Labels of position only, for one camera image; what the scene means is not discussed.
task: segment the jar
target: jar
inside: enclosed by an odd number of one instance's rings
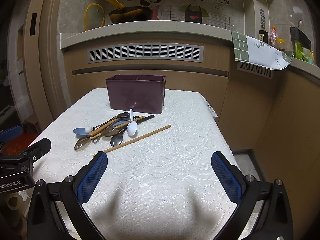
[[[276,44],[275,44],[276,49],[284,51],[285,50],[285,41],[280,38],[276,38]]]

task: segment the cartoon woman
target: cartoon woman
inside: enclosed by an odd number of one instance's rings
[[[190,4],[184,5],[179,11],[184,12],[185,22],[202,23],[202,17],[208,17],[205,9],[199,6],[203,0],[188,0]]]
[[[158,19],[158,9],[159,5],[155,5],[159,3],[161,0],[140,0],[140,4],[149,7],[153,11],[152,20],[159,20]]]

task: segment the blue gripper pad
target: blue gripper pad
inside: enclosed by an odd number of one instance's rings
[[[108,166],[108,157],[98,152],[88,165],[83,166],[75,175],[73,191],[80,204],[87,203]]]
[[[16,138],[20,134],[22,134],[22,127],[17,125],[8,130],[0,132],[0,142],[6,143],[11,139]]]
[[[221,152],[212,154],[211,166],[230,201],[239,204],[245,191],[244,176],[241,171],[231,165]]]

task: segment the floor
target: floor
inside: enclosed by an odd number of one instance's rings
[[[261,181],[256,171],[256,167],[253,165],[248,153],[234,153],[233,156],[235,157],[236,162],[238,163],[238,166],[244,175],[253,175],[258,181]],[[263,200],[257,201],[253,209],[253,213],[260,212],[262,202]]]

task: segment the metal screw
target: metal screw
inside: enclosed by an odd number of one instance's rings
[[[73,180],[73,176],[69,175],[64,179],[66,182],[71,182]]]
[[[245,176],[245,178],[247,179],[247,181],[254,181],[254,176],[252,176],[252,175],[247,175],[247,176]]]
[[[43,184],[43,181],[44,181],[43,179],[38,180],[36,182],[37,186],[41,186]]]
[[[281,179],[276,179],[276,184],[281,186],[283,183],[282,183],[282,180]]]

